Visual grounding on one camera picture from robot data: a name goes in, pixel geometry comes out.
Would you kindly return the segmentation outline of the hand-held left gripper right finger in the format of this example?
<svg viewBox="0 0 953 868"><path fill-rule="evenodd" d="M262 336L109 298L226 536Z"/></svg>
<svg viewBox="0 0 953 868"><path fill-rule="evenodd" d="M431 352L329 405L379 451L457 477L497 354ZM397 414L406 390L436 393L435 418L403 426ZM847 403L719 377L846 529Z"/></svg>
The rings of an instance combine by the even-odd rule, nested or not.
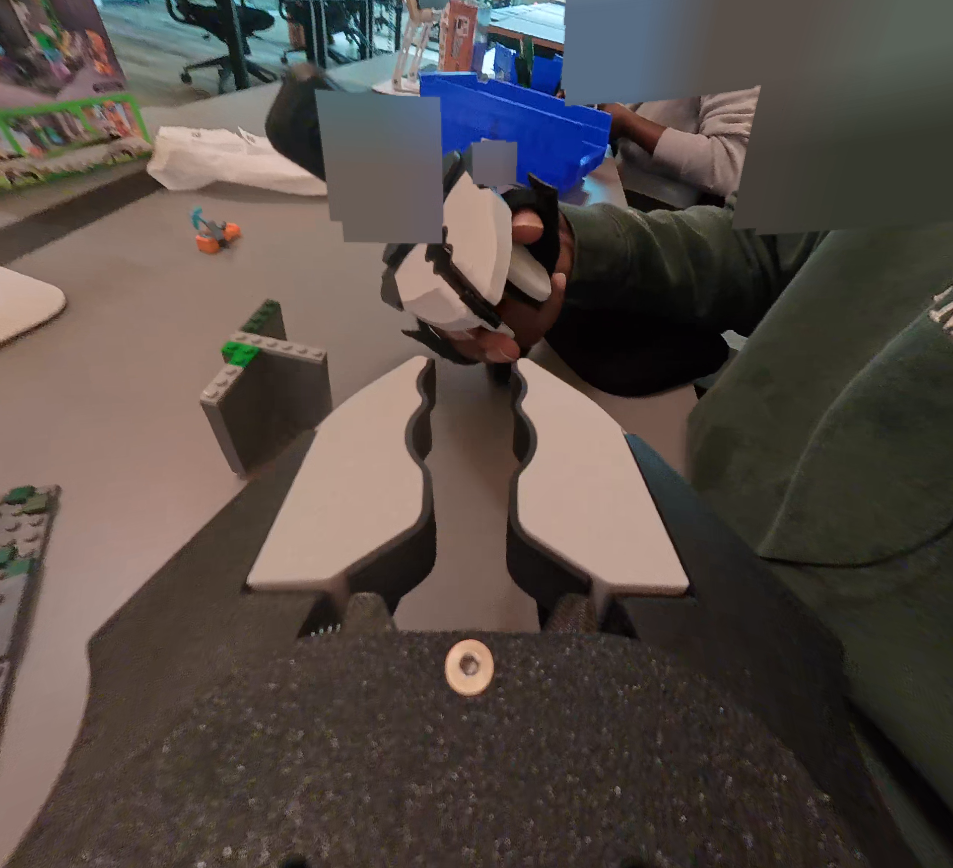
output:
<svg viewBox="0 0 953 868"><path fill-rule="evenodd" d="M511 373L508 572L546 614L568 595L680 599L689 578L622 426L549 370Z"/></svg>

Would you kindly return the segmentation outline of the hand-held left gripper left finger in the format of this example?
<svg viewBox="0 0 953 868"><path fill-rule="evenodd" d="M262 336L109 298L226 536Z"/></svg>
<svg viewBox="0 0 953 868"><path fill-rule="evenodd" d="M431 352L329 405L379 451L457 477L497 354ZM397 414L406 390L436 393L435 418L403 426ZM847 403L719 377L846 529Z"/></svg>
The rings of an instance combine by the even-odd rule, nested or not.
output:
<svg viewBox="0 0 953 868"><path fill-rule="evenodd" d="M317 428L250 569L255 593L314 592L343 613L374 594L395 614L436 557L432 448L435 361L418 355Z"/></svg>

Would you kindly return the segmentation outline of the another person's forearm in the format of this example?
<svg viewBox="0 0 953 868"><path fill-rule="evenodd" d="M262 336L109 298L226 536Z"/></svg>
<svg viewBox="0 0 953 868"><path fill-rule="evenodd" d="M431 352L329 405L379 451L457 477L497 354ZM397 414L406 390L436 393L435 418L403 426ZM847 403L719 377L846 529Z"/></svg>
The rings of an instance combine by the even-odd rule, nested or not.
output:
<svg viewBox="0 0 953 868"><path fill-rule="evenodd" d="M741 182L760 87L625 104L666 127L654 155L621 141L616 168L630 205L721 206Z"/></svg>

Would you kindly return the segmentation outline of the grey desk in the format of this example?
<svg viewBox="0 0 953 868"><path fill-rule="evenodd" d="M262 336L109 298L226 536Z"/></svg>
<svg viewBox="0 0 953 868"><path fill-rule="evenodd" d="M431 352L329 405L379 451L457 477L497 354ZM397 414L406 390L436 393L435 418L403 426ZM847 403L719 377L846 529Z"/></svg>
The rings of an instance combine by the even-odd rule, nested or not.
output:
<svg viewBox="0 0 953 868"><path fill-rule="evenodd" d="M337 406L428 352L380 301L382 247L344 242L324 200L106 177L2 203L2 260L67 298L2 349L2 488L63 492L3 740L3 862L76 738L89 639L240 492L199 403L232 332L279 301L290 338L327 351ZM200 252L197 207L241 237Z"/></svg>

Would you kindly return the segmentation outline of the person's right hand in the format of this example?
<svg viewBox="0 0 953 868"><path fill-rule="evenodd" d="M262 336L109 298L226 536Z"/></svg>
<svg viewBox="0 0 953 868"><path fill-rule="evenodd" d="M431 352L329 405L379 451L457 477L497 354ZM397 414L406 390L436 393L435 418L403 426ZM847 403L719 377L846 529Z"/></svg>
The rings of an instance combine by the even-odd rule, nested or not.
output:
<svg viewBox="0 0 953 868"><path fill-rule="evenodd" d="M575 261L575 239L566 218L559 216L559 256L551 278L551 294L539 307L518 301L505 294L496 307L502 323L509 329L488 331L476 327L465 331L446 333L451 345L469 360L483 363L512 363L518 361L541 341L556 322L564 301L567 278Z"/></svg>

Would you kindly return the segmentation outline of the black office chair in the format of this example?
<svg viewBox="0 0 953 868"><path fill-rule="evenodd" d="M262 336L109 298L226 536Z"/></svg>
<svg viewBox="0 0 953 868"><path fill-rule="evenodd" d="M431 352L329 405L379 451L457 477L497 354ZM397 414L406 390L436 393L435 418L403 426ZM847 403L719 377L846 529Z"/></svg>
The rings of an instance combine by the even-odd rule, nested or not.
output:
<svg viewBox="0 0 953 868"><path fill-rule="evenodd" d="M249 38L269 31L275 24L268 11L250 6L245 0L164 0L164 3L173 21L197 28L226 46L225 55L187 64L180 74L184 85L192 85L194 72L214 69L219 95L226 93L234 80L232 40L240 44L247 59L252 53Z"/></svg>

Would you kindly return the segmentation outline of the small orange brick build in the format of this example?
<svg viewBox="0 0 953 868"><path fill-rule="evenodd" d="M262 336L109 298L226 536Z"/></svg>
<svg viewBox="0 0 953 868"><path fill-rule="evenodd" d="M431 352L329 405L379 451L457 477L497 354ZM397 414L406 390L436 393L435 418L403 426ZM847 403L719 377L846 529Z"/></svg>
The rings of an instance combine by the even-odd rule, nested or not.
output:
<svg viewBox="0 0 953 868"><path fill-rule="evenodd" d="M206 218L200 207L193 210L191 220L196 231L197 248L205 254L217 254L230 248L242 235L238 224Z"/></svg>

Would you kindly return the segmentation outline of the orange cardboard box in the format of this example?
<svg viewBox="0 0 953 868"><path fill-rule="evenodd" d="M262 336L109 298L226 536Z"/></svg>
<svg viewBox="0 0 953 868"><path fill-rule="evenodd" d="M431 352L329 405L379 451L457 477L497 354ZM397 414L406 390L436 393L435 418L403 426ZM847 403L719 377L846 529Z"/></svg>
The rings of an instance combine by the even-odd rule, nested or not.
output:
<svg viewBox="0 0 953 868"><path fill-rule="evenodd" d="M440 19L438 69L443 73L470 73L476 38L478 7L450 0Z"/></svg>

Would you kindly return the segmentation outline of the blue plastic bin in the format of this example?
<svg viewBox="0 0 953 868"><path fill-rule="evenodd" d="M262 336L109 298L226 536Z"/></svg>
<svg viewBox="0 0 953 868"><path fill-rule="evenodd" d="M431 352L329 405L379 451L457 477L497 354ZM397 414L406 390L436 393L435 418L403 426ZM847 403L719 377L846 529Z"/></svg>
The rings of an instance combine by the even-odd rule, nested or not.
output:
<svg viewBox="0 0 953 868"><path fill-rule="evenodd" d="M483 140L515 144L518 184L534 176L567 193L602 164L610 145L609 114L475 73L422 74L419 94L440 101L443 155Z"/></svg>
<svg viewBox="0 0 953 868"><path fill-rule="evenodd" d="M494 79L557 96L562 89L563 56L559 53L535 53L526 41L518 49L502 42L494 44Z"/></svg>

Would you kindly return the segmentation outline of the green toy set box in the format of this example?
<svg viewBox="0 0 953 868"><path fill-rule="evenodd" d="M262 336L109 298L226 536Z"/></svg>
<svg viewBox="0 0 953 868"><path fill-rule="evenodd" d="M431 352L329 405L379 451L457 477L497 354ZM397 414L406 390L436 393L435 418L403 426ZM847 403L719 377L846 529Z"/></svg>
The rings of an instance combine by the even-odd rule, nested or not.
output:
<svg viewBox="0 0 953 868"><path fill-rule="evenodd" d="M1 0L1 190L148 159L94 0Z"/></svg>

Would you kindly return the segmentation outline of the person's green sweater torso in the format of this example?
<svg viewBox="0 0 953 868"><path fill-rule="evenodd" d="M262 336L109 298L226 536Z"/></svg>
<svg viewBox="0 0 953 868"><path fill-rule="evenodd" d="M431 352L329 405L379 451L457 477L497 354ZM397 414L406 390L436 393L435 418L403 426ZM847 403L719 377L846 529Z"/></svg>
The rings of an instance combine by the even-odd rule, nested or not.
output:
<svg viewBox="0 0 953 868"><path fill-rule="evenodd" d="M947 806L951 271L951 223L829 233L697 405L687 461Z"/></svg>

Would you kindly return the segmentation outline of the white stand base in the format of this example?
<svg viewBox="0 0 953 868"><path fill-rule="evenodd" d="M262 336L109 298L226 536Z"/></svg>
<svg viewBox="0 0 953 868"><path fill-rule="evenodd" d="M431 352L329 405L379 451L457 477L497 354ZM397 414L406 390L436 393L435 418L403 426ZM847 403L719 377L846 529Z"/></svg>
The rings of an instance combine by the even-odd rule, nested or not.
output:
<svg viewBox="0 0 953 868"><path fill-rule="evenodd" d="M67 307L56 286L1 267L1 347L45 326Z"/></svg>

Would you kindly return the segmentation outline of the dark baseplate brick build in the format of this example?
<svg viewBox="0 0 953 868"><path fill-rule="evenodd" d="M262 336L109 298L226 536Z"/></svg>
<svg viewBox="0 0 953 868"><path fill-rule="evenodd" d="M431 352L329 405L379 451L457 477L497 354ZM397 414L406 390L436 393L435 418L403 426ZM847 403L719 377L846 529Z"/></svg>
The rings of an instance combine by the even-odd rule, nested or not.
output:
<svg viewBox="0 0 953 868"><path fill-rule="evenodd" d="M1 726L26 652L43 564L61 502L55 485L22 485L1 498Z"/></svg>

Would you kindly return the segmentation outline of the grey brick wall corner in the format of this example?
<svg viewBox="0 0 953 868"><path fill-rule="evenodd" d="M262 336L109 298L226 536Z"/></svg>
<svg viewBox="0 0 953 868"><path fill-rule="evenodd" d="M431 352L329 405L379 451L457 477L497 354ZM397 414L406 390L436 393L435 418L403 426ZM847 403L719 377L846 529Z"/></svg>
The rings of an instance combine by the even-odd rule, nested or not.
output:
<svg viewBox="0 0 953 868"><path fill-rule="evenodd" d="M327 351L290 340L268 299L220 353L199 403L229 468L248 478L332 411Z"/></svg>

